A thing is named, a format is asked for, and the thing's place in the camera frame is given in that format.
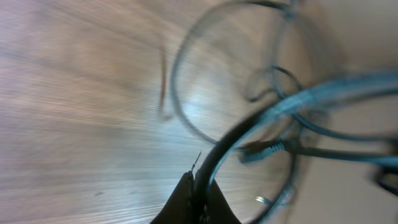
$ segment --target black cable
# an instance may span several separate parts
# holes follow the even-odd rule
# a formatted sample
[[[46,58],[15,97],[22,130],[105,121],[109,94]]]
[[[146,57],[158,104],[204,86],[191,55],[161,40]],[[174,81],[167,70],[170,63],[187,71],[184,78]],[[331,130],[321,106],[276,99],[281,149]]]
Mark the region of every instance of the black cable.
[[[290,78],[294,79],[293,75],[286,69],[281,68],[277,64],[277,54],[279,52],[279,47],[282,42],[282,38],[277,39],[277,43],[273,46],[273,51],[271,54],[271,64],[269,65],[271,69],[272,75],[272,84],[273,89],[272,91],[276,91],[279,98],[282,99],[281,102],[276,103],[274,106],[267,106],[262,110],[259,110],[257,113],[252,114],[249,118],[245,119],[241,123],[239,123],[235,128],[230,130],[225,137],[217,142],[216,140],[210,138],[205,133],[201,132],[194,124],[192,124],[189,119],[186,117],[185,113],[182,110],[180,99],[178,97],[177,91],[177,83],[178,83],[178,73],[179,67],[182,59],[184,58],[185,54],[188,51],[188,47],[194,41],[195,37],[201,35],[201,33],[211,24],[214,24],[215,21],[212,21],[211,24],[205,24],[207,18],[214,14],[215,12],[231,8],[231,6],[238,6],[241,4],[258,4],[261,6],[273,7],[275,9],[280,9],[281,11],[285,12],[287,15],[286,19],[286,27],[287,23],[290,22],[291,11],[289,11],[289,6],[283,3],[276,3],[270,1],[239,1],[239,2],[227,2],[220,6],[217,6],[213,9],[210,9],[204,16],[202,16],[197,23],[190,29],[190,32],[184,38],[180,49],[177,52],[174,65],[172,67],[171,72],[171,94],[174,103],[174,108],[178,114],[178,117],[182,121],[183,124],[188,126],[194,133],[201,136],[203,139],[216,144],[213,150],[208,154],[206,157],[201,169],[197,173],[197,177],[194,182],[194,189],[193,189],[193,198],[195,198],[195,204],[193,205],[197,210],[203,210],[206,204],[206,193],[209,189],[217,170],[220,168],[222,163],[225,161],[227,156],[231,153],[231,151],[238,146],[238,144],[250,134],[252,134],[255,130],[263,127],[267,123],[271,123],[276,119],[279,119],[284,114],[292,115],[297,122],[299,122],[302,126],[315,131],[318,134],[324,134],[327,136],[331,136],[333,138],[341,138],[341,139],[349,139],[355,141],[390,141],[394,140],[395,138],[390,137],[383,137],[380,138],[379,136],[357,136],[357,135],[350,135],[345,133],[337,133],[335,131],[325,129],[323,127],[319,127],[316,124],[313,124],[306,120],[304,117],[300,116],[297,111],[298,109],[302,109],[304,106],[308,106],[310,104],[316,105],[319,102],[323,101],[331,101],[336,95],[341,93],[347,94],[349,92],[354,92],[358,94],[359,90],[366,89],[368,95],[372,94],[381,94],[387,91],[396,91],[397,84],[398,84],[398,76],[396,72],[381,72],[376,75],[371,75],[368,77],[356,77],[356,78],[348,78],[342,79],[335,82],[327,83],[324,85],[316,86],[311,89],[302,90],[301,92],[287,96],[282,88],[279,85],[279,79],[275,74],[275,71],[281,71],[284,74],[287,74]],[[374,88],[378,84],[384,84],[385,87],[383,90],[375,90]],[[284,197],[288,194],[289,190],[292,187],[292,182],[295,179],[296,171],[295,168],[297,166],[297,157],[294,152],[290,152],[292,156],[291,167],[290,167],[290,174],[289,178],[287,179],[284,187],[276,196],[276,198],[272,201],[272,203],[260,213],[253,221],[250,223],[260,223],[269,217],[279,204],[284,200]]]
[[[343,161],[368,162],[383,167],[398,167],[398,156],[391,155],[376,155],[375,153],[337,151],[330,149],[318,149],[314,147],[306,147],[303,149],[296,148],[293,149],[292,152],[303,156],[313,156],[325,159],[338,159]]]

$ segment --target cable connector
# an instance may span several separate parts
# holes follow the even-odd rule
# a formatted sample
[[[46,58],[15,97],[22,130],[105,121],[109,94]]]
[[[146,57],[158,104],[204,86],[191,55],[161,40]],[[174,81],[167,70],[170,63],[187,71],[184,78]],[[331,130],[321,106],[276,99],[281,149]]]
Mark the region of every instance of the cable connector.
[[[281,149],[285,149],[283,140],[250,142],[241,147],[243,155],[239,158],[239,160],[241,163],[259,161]]]

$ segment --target cable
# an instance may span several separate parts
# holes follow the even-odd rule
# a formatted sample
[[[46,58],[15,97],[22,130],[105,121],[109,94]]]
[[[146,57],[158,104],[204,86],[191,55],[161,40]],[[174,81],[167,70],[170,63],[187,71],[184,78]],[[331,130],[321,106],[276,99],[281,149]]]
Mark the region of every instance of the cable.
[[[266,106],[255,112],[229,131],[206,157],[194,182],[193,195],[195,198],[201,200],[196,206],[198,208],[204,206],[206,193],[218,169],[231,154],[233,149],[236,148],[243,139],[254,134],[259,128],[279,119],[281,116],[294,114],[305,107],[312,106],[319,102],[334,100],[336,96],[352,98],[358,97],[358,95],[380,95],[380,93],[396,89],[398,89],[398,71],[375,72],[367,74],[364,77],[343,78],[324,83],[303,90],[272,106]],[[292,165],[287,183],[293,181],[296,172],[296,169],[292,168],[295,167],[295,155],[292,154],[292,156]],[[272,203],[249,223],[257,224],[268,218],[284,200],[284,196],[289,189],[290,185],[285,184]]]
[[[281,10],[285,15],[285,20],[282,25],[279,27],[279,32],[276,35],[275,44],[272,46],[271,58],[269,63],[270,74],[272,79],[272,89],[263,91],[256,98],[251,98],[252,101],[256,101],[264,96],[266,93],[276,92],[280,101],[272,106],[266,106],[258,112],[252,114],[250,117],[246,118],[244,121],[240,122],[235,128],[230,130],[221,140],[217,142],[215,139],[207,136],[205,133],[201,132],[193,123],[189,121],[186,117],[183,109],[181,107],[180,98],[178,96],[177,91],[177,83],[178,83],[178,73],[181,61],[183,60],[185,54],[188,52],[188,48],[190,44],[195,40],[196,37],[199,37],[202,32],[210,25],[214,24],[216,21],[211,21],[211,24],[206,24],[208,18],[214,13],[218,12],[221,9],[231,9],[232,6],[238,6],[242,4],[257,4],[260,6],[272,7],[275,9]],[[313,88],[307,90],[301,90],[300,92],[288,96],[280,86],[279,78],[277,77],[276,71],[282,72],[285,75],[288,75],[299,89],[302,89],[298,80],[293,76],[291,72],[288,70],[278,66],[277,59],[278,53],[280,50],[280,46],[282,44],[282,36],[287,30],[288,24],[294,18],[294,14],[292,13],[292,9],[290,6],[284,3],[276,3],[270,1],[238,1],[238,2],[227,2],[213,9],[210,9],[204,16],[202,16],[195,25],[190,29],[187,36],[184,38],[174,61],[174,65],[172,67],[171,72],[171,94],[173,99],[174,108],[181,122],[186,125],[191,131],[201,136],[203,139],[207,140],[215,144],[216,146],[213,150],[208,154],[205,161],[203,162],[200,170],[197,173],[196,179],[194,181],[193,188],[193,198],[195,198],[194,208],[195,210],[203,211],[203,208],[206,204],[206,193],[210,188],[210,185],[217,173],[218,169],[224,163],[227,156],[232,152],[233,149],[237,148],[239,143],[242,142],[243,139],[252,135],[253,132],[258,130],[259,128],[269,124],[281,116],[291,115],[296,122],[301,124],[302,127],[307,128],[311,131],[314,131],[318,134],[326,135],[333,138],[340,138],[351,141],[395,141],[396,138],[394,136],[358,136],[353,134],[345,134],[338,133],[336,131],[332,131],[323,127],[319,127],[316,124],[308,121],[303,116],[298,114],[299,110],[304,109],[306,106],[316,106],[320,105],[320,103],[334,103],[334,99],[336,97],[347,98],[348,94],[353,94],[354,98],[372,97],[372,96],[382,96],[389,93],[397,93],[398,91],[398,72],[375,72],[373,74],[366,74],[365,77],[354,77],[354,78],[343,78],[341,80],[333,81],[330,83],[322,84],[315,86]],[[301,26],[310,27],[306,25],[306,21],[301,21]],[[334,68],[333,64],[335,63],[333,60],[328,61],[324,57],[321,57],[321,61],[324,65],[332,64],[332,68]],[[290,172],[289,177],[286,180],[282,190],[276,196],[276,198],[269,204],[266,209],[264,209],[254,220],[249,222],[250,224],[260,223],[267,218],[270,217],[272,213],[274,213],[277,207],[285,200],[286,195],[289,194],[293,186],[293,182],[297,175],[297,156],[294,151],[290,151],[291,163],[290,163]],[[324,157],[338,157],[339,159],[348,159],[348,160],[361,160],[359,155],[336,155],[331,153],[324,154]],[[396,159],[384,159],[384,158],[371,158],[367,157],[365,161],[378,161],[378,163],[388,162],[395,164]]]
[[[317,149],[314,147],[306,147],[305,149],[295,148],[293,149],[293,151],[293,153],[297,153],[303,156],[338,159],[344,161],[368,162],[383,167],[398,167],[398,156],[375,155],[374,153],[346,152],[330,149]]]
[[[171,97],[173,101],[173,106],[174,110],[177,113],[177,116],[179,117],[180,121],[193,133],[198,135],[199,137],[203,138],[204,140],[212,143],[212,144],[217,144],[217,140],[209,137],[207,134],[204,132],[200,131],[188,118],[187,115],[184,113],[181,102],[180,102],[180,97],[178,95],[178,75],[180,73],[180,65],[182,60],[184,59],[186,53],[189,50],[189,47],[195,40],[195,38],[201,36],[202,32],[209,28],[209,26],[217,23],[216,20],[208,21],[208,18],[210,18],[213,14],[216,12],[219,12],[220,10],[227,10],[227,9],[233,9],[233,6],[239,6],[239,5],[244,5],[244,4],[257,4],[260,6],[266,6],[266,7],[271,7],[274,9],[280,9],[284,10],[285,8],[288,7],[288,5],[284,3],[279,3],[279,2],[271,2],[271,1],[232,1],[232,2],[226,2],[223,4],[220,4],[219,6],[216,6],[209,11],[207,11],[197,22],[191,27],[191,29],[188,31],[188,34],[185,36],[178,52],[177,55],[175,56],[174,64],[172,67],[172,71],[170,73],[170,89],[171,89]]]

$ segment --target wooden floor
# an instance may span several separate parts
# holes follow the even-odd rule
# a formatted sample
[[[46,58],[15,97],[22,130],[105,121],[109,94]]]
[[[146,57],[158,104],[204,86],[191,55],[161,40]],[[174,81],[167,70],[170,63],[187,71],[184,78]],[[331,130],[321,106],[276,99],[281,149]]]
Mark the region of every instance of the wooden floor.
[[[188,28],[218,3],[0,2],[0,223],[153,219],[211,149],[177,119],[167,82]],[[226,16],[186,59],[184,108],[213,138],[261,104],[242,91],[276,15],[249,6]],[[301,45],[290,44],[283,63],[308,73]],[[279,154],[243,166],[232,155],[221,168],[216,179],[240,220],[262,208],[256,196],[275,194],[285,162]]]

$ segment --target wood grain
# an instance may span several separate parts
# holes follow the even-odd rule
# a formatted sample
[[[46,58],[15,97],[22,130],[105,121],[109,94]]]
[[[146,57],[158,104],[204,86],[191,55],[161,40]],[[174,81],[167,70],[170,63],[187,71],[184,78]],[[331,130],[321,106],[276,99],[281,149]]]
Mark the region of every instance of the wood grain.
[[[153,219],[198,153],[211,149],[180,124],[165,82],[188,28],[218,3],[0,2],[0,223]],[[273,16],[252,6],[229,15],[186,59],[183,103],[210,136],[261,104],[241,92],[262,66]],[[288,66],[305,71],[305,59],[294,58],[300,47],[291,52]],[[253,166],[233,155],[217,181],[245,221],[284,171],[283,154]]]

